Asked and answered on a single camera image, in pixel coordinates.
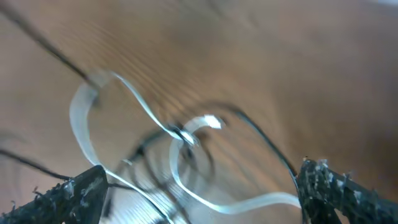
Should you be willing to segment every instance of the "wooden surface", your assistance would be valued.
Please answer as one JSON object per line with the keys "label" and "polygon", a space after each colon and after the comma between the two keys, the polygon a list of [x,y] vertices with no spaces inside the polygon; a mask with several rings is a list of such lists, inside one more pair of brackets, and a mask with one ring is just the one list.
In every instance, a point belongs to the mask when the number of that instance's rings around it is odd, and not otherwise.
{"label": "wooden surface", "polygon": [[[333,170],[352,170],[359,184],[398,202],[398,8],[359,0],[12,4],[86,71],[113,70],[132,81],[162,120],[203,101],[233,103],[297,169],[304,156],[328,159]],[[0,49],[2,147],[65,175],[89,168],[68,117],[82,81],[3,16]],[[100,97],[101,108],[90,114],[92,140],[116,167],[155,125],[121,85]],[[214,149],[219,189],[237,200],[294,193],[272,153],[242,136],[241,147],[220,141],[230,157]],[[57,182],[3,158],[0,166],[1,212],[10,200],[31,200],[35,186],[45,191]],[[269,223],[299,222],[296,210],[274,209],[281,212]],[[255,217],[250,222],[267,218]]]}

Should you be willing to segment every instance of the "wood grain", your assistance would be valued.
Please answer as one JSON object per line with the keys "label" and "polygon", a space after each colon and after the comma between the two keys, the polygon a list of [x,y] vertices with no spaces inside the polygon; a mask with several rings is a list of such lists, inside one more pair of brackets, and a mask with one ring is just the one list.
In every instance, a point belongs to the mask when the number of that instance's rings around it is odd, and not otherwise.
{"label": "wood grain", "polygon": [[[398,8],[360,0],[12,4],[86,71],[113,70],[128,78],[162,120],[185,122],[199,113],[186,108],[208,100],[233,103],[297,169],[304,156],[328,159],[333,170],[352,170],[355,181],[398,202]],[[68,104],[81,80],[5,18],[0,22],[0,120],[4,130],[29,139],[10,140],[10,147],[59,172],[83,172],[89,164],[68,124]],[[103,110],[90,115],[93,142],[114,167],[155,126],[121,85],[113,83],[101,99]],[[218,188],[238,199],[271,190],[294,193],[287,171],[247,132],[211,132]],[[15,197],[28,202],[33,189],[9,195],[24,179],[7,172],[1,211]],[[46,189],[52,181],[34,182]],[[296,211],[289,213],[290,219],[274,215],[270,223],[299,222]],[[251,222],[270,219],[254,217]]]}

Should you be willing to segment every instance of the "blurry wire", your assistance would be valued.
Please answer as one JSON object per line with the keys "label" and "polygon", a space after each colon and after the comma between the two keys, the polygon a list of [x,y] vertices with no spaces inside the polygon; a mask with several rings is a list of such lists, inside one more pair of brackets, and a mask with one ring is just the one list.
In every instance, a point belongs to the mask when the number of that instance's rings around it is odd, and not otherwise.
{"label": "blurry wire", "polygon": [[63,53],[57,50],[50,42],[37,31],[26,19],[24,19],[16,10],[12,8],[5,0],[0,0],[0,11],[22,31],[25,32],[31,39],[35,40],[43,49],[51,53],[55,58],[65,64],[68,68],[79,75],[84,81],[89,83],[93,88],[96,88],[88,75],[80,68],[78,68],[71,60],[69,60]]}

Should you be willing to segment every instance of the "white plastic strip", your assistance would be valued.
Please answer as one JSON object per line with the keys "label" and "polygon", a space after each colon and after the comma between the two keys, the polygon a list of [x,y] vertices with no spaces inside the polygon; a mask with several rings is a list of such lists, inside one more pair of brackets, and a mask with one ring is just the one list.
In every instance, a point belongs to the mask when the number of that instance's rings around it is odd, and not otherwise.
{"label": "white plastic strip", "polygon": [[[244,200],[242,202],[237,202],[232,205],[216,205],[213,204],[203,198],[201,198],[199,195],[195,194],[186,186],[184,186],[180,180],[180,176],[178,173],[178,157],[180,154],[180,150],[182,147],[183,141],[181,138],[172,132],[171,130],[167,129],[153,114],[145,100],[142,98],[142,96],[138,93],[138,91],[123,77],[116,73],[111,73],[112,76],[116,77],[118,80],[122,81],[123,84],[134,94],[134,96],[137,98],[138,102],[142,105],[143,109],[147,112],[147,114],[155,121],[156,124],[158,124],[164,131],[168,132],[174,139],[170,145],[170,168],[172,170],[172,175],[176,183],[184,190],[186,193],[191,195],[193,198],[197,199],[199,202],[203,203],[204,205],[208,206],[209,208],[216,210],[217,212],[224,213],[224,214],[237,214],[237,213],[242,213],[246,212],[249,210],[257,209],[260,207],[265,207],[268,205],[273,205],[277,203],[285,203],[289,205],[296,206],[300,208],[300,203],[299,200],[296,196],[284,193],[284,192],[274,192],[274,193],[269,193],[269,194],[264,194],[255,198],[251,198],[248,200]],[[99,87],[105,86],[107,82],[110,80],[109,77],[104,77],[104,76],[96,76],[93,77],[92,80],[97,83]],[[97,92],[93,90],[91,87],[89,87],[86,83],[80,85],[78,91],[76,92],[75,96],[72,99],[71,105],[70,105],[70,123],[72,126],[72,131],[75,134],[75,137],[81,147],[81,150],[83,151],[84,155],[86,158],[95,166],[95,165],[102,165],[100,160],[98,159],[95,150],[91,144],[90,141],[90,133],[88,130],[88,122],[87,122],[87,116],[88,112],[91,108],[91,105],[93,104],[95,98],[97,96]],[[192,142],[191,144],[198,144],[199,142],[195,142],[194,138],[192,138],[192,134],[197,130],[202,127],[211,127],[211,128],[216,128],[216,129],[221,129],[221,123],[219,119],[214,117],[213,115],[206,115],[203,117],[197,117],[189,121],[185,126],[184,126],[184,132],[182,134],[186,134],[187,139],[191,139]],[[114,174],[111,172],[109,169],[107,169],[104,165],[102,165],[106,171],[107,174],[110,176],[118,179],[122,183],[126,184],[127,186],[133,188],[136,190],[138,193],[140,193],[142,196],[144,196],[146,199],[148,199],[150,202],[152,202],[161,212],[162,214],[167,217],[167,221],[169,223],[173,223],[173,221],[168,217],[165,211],[160,209],[160,206],[153,201],[149,195],[147,195],[145,192],[137,188],[136,186],[130,184],[130,182],[124,180],[122,177]]]}
{"label": "white plastic strip", "polygon": [[[211,127],[216,129],[221,129],[221,123],[219,119],[212,115],[205,115],[203,117],[196,117],[189,121],[184,126],[184,131],[193,134],[196,130],[202,127]],[[178,186],[180,186],[186,193],[191,195],[193,198],[203,203],[207,207],[224,214],[238,214],[246,211],[250,211],[253,209],[265,207],[268,205],[273,205],[277,203],[284,203],[296,206],[297,208],[301,208],[299,199],[291,194],[285,192],[273,192],[269,194],[264,194],[255,198],[250,198],[244,200],[242,202],[233,203],[231,205],[216,205],[199,195],[195,194],[186,186],[184,186],[180,180],[180,175],[178,173],[178,157],[180,154],[180,150],[182,148],[182,140],[173,139],[170,145],[170,168],[172,170],[172,175]]]}
{"label": "white plastic strip", "polygon": [[[122,77],[120,77],[119,75],[117,75],[115,73],[112,73],[112,75],[114,75],[116,78],[121,80],[131,91],[134,90],[136,92],[136,90],[131,86],[131,84],[128,83],[125,79],[123,79]],[[110,78],[111,78],[110,76],[109,77],[95,76],[95,77],[92,77],[92,80],[100,88],[102,88],[105,86],[105,84],[107,84],[107,82],[109,82]],[[107,174],[118,179],[120,182],[131,187],[132,189],[134,189],[135,191],[140,193],[143,197],[148,199],[148,201],[153,203],[157,207],[157,209],[160,212],[162,212],[163,216],[166,217],[166,219],[169,223],[173,223],[173,221],[167,215],[167,212],[163,211],[161,209],[161,206],[158,205],[156,203],[156,201],[154,201],[148,194],[143,192],[140,188],[137,188],[136,186],[132,185],[130,182],[124,180],[122,177],[120,177],[120,176],[116,175],[115,173],[113,173],[112,171],[110,171],[98,159],[98,157],[95,153],[94,147],[90,141],[90,132],[88,130],[88,121],[87,121],[88,112],[89,112],[97,94],[98,93],[96,92],[96,90],[92,89],[86,83],[83,83],[79,86],[79,89],[75,93],[75,96],[73,97],[72,102],[70,104],[70,109],[69,109],[70,124],[72,126],[72,131],[76,137],[76,140],[78,141],[78,143],[81,147],[83,154],[94,166],[96,166],[96,165],[103,166],[104,170]],[[140,96],[140,98],[137,97],[137,99],[140,101],[141,104],[142,104],[142,102],[144,102],[144,104],[143,104],[144,108],[145,108],[145,106],[147,108],[149,108],[141,96]]]}

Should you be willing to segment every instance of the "white ribbon cable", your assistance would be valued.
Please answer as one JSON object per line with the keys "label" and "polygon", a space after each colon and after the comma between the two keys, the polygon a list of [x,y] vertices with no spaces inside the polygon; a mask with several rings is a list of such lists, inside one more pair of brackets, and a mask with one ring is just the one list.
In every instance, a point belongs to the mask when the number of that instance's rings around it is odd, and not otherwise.
{"label": "white ribbon cable", "polygon": [[[130,83],[128,83],[125,79],[120,77],[119,75],[112,73],[116,78],[120,79],[125,85],[126,85],[131,91],[134,90],[135,93],[137,91],[131,86]],[[100,76],[95,76],[93,77],[93,81],[99,86],[99,87],[104,87],[107,82],[109,82],[110,77],[100,77]],[[130,182],[126,181],[122,177],[116,175],[112,171],[110,171],[108,168],[106,168],[98,159],[94,147],[91,144],[90,141],[90,132],[88,130],[88,121],[87,121],[87,116],[88,112],[97,96],[97,91],[92,89],[92,87],[88,86],[86,83],[83,83],[79,86],[79,89],[75,93],[75,96],[72,99],[72,102],[70,104],[70,109],[69,109],[69,115],[70,115],[70,124],[72,126],[72,131],[76,137],[76,140],[78,141],[81,150],[83,151],[83,154],[85,157],[94,165],[101,165],[104,167],[104,170],[107,174],[110,176],[118,179],[120,182],[126,184],[127,186],[131,187],[134,189],[136,192],[141,194],[143,197],[145,197],[148,201],[150,201],[154,206],[157,207],[157,209],[163,214],[164,217],[166,217],[167,221],[169,223],[173,223],[173,221],[170,219],[170,217],[167,215],[167,212],[163,211],[161,209],[161,206],[158,205],[156,201],[154,201],[148,194],[143,192],[140,188],[137,188],[136,186],[132,185]],[[142,99],[142,97],[137,97],[137,99],[144,104],[142,105],[145,110],[149,108],[145,101]]]}
{"label": "white ribbon cable", "polygon": [[[221,123],[219,119],[213,115],[205,115],[203,117],[196,117],[189,121],[184,126],[184,131],[193,134],[196,130],[202,127],[211,127],[215,129],[221,129]],[[253,209],[265,207],[268,205],[273,205],[277,203],[284,203],[301,208],[299,199],[291,194],[285,192],[273,192],[269,194],[260,195],[258,197],[250,198],[242,202],[233,203],[231,205],[216,205],[199,195],[195,194],[186,186],[184,186],[180,180],[180,174],[178,173],[178,157],[180,150],[182,148],[182,141],[178,139],[173,139],[170,145],[170,168],[172,175],[178,186],[180,186],[187,194],[191,195],[193,198],[203,203],[207,207],[224,214],[238,214],[242,212],[247,212]]]}
{"label": "white ribbon cable", "polygon": [[[138,91],[123,77],[120,75],[111,72],[111,75],[116,77],[118,80],[122,81],[122,83],[132,92],[132,94],[137,98],[138,102],[141,104],[145,112],[154,120],[156,124],[158,124],[164,131],[169,133],[174,139],[170,145],[170,168],[172,171],[172,175],[176,183],[184,190],[186,193],[191,195],[193,198],[197,199],[199,202],[203,203],[204,205],[208,206],[209,208],[224,214],[237,214],[246,212],[249,210],[257,209],[260,207],[265,207],[268,205],[273,205],[277,203],[285,203],[289,205],[296,206],[300,208],[300,202],[298,198],[294,195],[285,193],[285,192],[274,192],[269,194],[264,194],[255,198],[247,199],[242,202],[237,202],[231,205],[216,205],[213,204],[199,195],[195,194],[191,190],[187,189],[180,180],[180,175],[178,173],[178,157],[180,154],[180,150],[182,147],[182,139],[173,131],[167,129],[153,114],[151,109],[149,108],[148,104],[145,102],[143,97],[138,93]],[[93,81],[99,86],[103,87],[107,82],[109,82],[110,77],[104,76],[95,76],[93,77]],[[88,112],[93,104],[95,98],[97,96],[96,90],[93,90],[89,87],[86,83],[80,85],[78,91],[75,93],[75,96],[72,99],[70,105],[70,123],[72,126],[72,131],[81,147],[86,158],[95,166],[101,165],[104,167],[107,174],[110,176],[118,179],[120,182],[126,184],[127,186],[131,187],[132,189],[136,190],[140,193],[143,197],[148,199],[152,202],[161,212],[162,214],[167,217],[170,223],[173,221],[169,218],[165,211],[160,209],[160,206],[151,199],[149,195],[145,192],[137,188],[136,186],[132,185],[130,182],[124,180],[122,177],[114,174],[109,169],[107,169],[100,160],[98,159],[94,147],[90,141],[90,133],[88,130],[88,122],[87,116]],[[202,127],[209,126],[211,128],[221,129],[221,123],[219,119],[217,119],[213,115],[205,115],[203,117],[197,117],[189,121],[184,126],[184,131],[182,131],[182,135],[184,136],[185,140],[188,140],[190,144],[199,144],[199,142],[195,142],[195,138],[192,137],[192,134]]]}

